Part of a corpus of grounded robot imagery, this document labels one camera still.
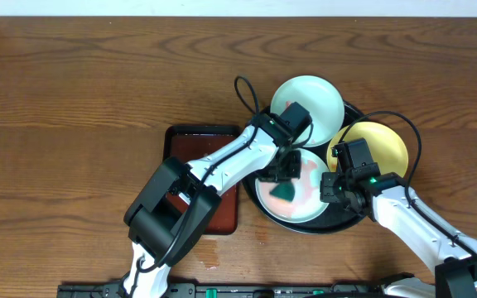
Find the green yellow sponge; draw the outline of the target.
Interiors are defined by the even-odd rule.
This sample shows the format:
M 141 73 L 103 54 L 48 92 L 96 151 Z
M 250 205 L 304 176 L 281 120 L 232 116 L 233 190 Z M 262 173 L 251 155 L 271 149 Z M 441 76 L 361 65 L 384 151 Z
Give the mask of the green yellow sponge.
M 269 192 L 269 194 L 277 199 L 292 202 L 296 195 L 295 186 L 290 181 L 277 183 Z

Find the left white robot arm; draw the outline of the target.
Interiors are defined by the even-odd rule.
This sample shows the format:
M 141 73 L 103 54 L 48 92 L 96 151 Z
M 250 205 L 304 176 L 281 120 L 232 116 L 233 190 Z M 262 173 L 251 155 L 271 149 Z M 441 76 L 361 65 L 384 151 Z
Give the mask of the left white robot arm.
M 256 117 L 232 142 L 206 157 L 186 163 L 173 156 L 165 159 L 123 217 L 133 249 L 123 281 L 125 296 L 162 296 L 171 268 L 200 240 L 221 195 L 286 157 L 310 124 L 308 118 Z

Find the light green plate front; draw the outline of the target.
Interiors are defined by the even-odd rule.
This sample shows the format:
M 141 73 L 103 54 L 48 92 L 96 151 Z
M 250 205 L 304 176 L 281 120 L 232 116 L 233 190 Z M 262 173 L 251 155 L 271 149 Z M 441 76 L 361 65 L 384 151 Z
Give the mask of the light green plate front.
M 317 218 L 328 207 L 320 200 L 322 174 L 329 172 L 327 165 L 313 152 L 298 149 L 301 153 L 301 176 L 292 178 L 294 196 L 291 201 L 281 199 L 274 191 L 280 183 L 255 180 L 256 195 L 265 210 L 283 222 L 300 224 Z

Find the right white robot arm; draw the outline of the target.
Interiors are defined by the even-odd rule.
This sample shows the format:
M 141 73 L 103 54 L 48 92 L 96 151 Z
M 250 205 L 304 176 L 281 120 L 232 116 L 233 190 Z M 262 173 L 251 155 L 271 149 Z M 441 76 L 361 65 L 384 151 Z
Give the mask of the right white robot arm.
M 428 285 L 415 277 L 383 286 L 386 296 L 477 297 L 477 239 L 446 222 L 396 173 L 373 165 L 321 176 L 320 199 L 370 217 L 400 238 L 432 272 Z

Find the yellow plate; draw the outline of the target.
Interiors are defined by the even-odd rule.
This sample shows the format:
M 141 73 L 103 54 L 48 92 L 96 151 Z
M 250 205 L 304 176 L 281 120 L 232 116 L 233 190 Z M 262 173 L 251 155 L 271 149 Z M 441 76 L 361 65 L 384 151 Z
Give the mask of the yellow plate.
M 355 124 L 343 141 L 363 138 L 382 174 L 395 172 L 401 177 L 407 173 L 409 155 L 404 141 L 391 128 L 375 122 Z

